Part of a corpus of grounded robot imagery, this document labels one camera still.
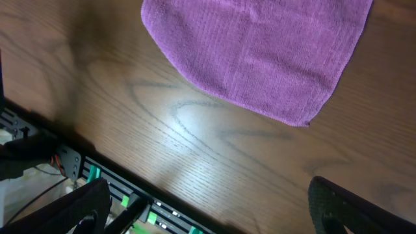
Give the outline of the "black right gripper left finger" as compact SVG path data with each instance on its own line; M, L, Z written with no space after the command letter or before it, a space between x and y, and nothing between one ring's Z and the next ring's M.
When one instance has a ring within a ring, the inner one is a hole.
M67 233L86 216L95 221L88 233L103 233L110 211L110 192L105 179L95 179L77 190L5 227L1 233Z

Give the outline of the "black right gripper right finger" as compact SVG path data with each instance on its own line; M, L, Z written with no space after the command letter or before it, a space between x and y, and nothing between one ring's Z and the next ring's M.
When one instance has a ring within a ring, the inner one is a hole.
M315 176L307 191L316 233L415 233L415 224Z

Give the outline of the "purple microfiber cloth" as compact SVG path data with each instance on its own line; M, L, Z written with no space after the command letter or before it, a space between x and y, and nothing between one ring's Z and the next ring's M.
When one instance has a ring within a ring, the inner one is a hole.
M187 81L303 127L333 94L371 5L367 0L145 0L141 18Z

